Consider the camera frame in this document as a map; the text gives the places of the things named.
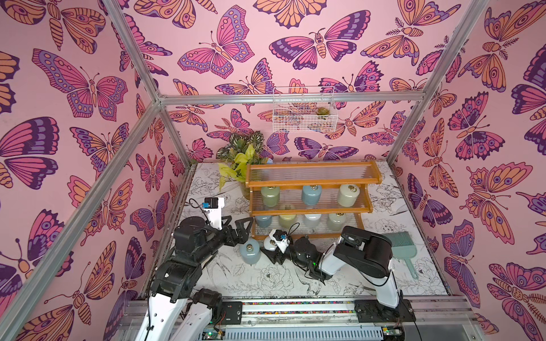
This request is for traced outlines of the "blue tea canister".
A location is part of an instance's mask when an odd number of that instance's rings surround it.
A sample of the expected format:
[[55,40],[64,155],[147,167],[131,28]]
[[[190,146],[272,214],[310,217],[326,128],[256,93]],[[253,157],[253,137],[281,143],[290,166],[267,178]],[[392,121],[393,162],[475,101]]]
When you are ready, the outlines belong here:
[[322,194],[322,186],[306,185],[301,189],[301,201],[306,206],[315,206],[319,203]]

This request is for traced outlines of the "white tea canister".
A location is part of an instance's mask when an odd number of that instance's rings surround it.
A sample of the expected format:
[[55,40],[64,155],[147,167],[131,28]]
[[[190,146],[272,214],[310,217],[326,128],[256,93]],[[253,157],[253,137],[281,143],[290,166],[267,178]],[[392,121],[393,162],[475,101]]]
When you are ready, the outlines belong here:
[[277,250],[278,246],[277,246],[277,241],[274,237],[266,237],[265,240],[264,240],[264,244],[263,244],[263,247],[267,250],[267,251],[275,251]]

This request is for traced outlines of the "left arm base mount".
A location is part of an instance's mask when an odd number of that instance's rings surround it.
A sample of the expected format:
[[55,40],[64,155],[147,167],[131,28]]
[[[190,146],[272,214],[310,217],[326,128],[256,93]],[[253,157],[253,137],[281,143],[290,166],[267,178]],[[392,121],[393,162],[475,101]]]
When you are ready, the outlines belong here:
[[228,301],[219,304],[193,302],[186,314],[184,323],[204,328],[218,325],[240,325],[243,316],[241,301]]

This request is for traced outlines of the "green tea canister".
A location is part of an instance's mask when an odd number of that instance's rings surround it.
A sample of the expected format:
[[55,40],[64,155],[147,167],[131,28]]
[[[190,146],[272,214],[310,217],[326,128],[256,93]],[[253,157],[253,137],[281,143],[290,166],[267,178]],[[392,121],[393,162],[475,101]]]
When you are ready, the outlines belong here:
[[280,202],[279,186],[263,186],[260,190],[262,202],[265,207],[275,207]]

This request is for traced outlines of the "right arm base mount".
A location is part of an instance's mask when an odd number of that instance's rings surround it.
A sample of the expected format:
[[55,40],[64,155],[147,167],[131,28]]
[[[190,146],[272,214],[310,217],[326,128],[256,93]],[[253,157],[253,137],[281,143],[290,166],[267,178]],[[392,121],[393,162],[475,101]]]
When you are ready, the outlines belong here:
[[389,308],[375,300],[357,300],[354,306],[360,323],[413,323],[416,316],[410,302],[403,299],[396,308]]

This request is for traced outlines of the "cream tea canister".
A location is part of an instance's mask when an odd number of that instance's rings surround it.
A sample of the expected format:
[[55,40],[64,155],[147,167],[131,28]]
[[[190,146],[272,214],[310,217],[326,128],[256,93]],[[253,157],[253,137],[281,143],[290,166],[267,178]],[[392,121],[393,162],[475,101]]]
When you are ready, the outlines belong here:
[[337,202],[342,207],[353,207],[358,200],[361,189],[354,184],[344,184],[338,189]]

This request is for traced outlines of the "light blue tall canister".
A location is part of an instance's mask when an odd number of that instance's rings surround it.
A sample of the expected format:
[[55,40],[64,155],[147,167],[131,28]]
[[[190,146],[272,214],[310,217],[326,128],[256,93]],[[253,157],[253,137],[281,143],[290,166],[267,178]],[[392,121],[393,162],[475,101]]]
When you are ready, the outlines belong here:
[[245,243],[239,245],[240,256],[244,263],[255,265],[260,261],[261,250],[257,240],[249,238]]

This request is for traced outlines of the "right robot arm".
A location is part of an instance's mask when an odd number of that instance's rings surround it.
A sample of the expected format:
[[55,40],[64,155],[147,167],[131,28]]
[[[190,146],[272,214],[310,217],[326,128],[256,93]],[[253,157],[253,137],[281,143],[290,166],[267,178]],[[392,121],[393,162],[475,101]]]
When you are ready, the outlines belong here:
[[273,264],[291,261],[306,276],[325,283],[344,267],[355,269],[375,291],[379,304],[397,308],[401,296],[392,269],[392,242],[383,234],[345,226],[340,237],[320,252],[308,236],[272,230],[260,251]]

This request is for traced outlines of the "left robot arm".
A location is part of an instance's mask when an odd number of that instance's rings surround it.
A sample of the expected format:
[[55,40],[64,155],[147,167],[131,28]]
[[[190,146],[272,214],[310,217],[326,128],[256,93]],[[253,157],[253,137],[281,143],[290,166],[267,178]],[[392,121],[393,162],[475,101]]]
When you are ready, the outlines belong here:
[[221,217],[219,230],[198,216],[179,223],[171,255],[155,272],[137,340],[197,340],[209,325],[226,316],[221,294],[193,290],[221,247],[237,247],[249,240],[254,219],[231,222],[232,217]]

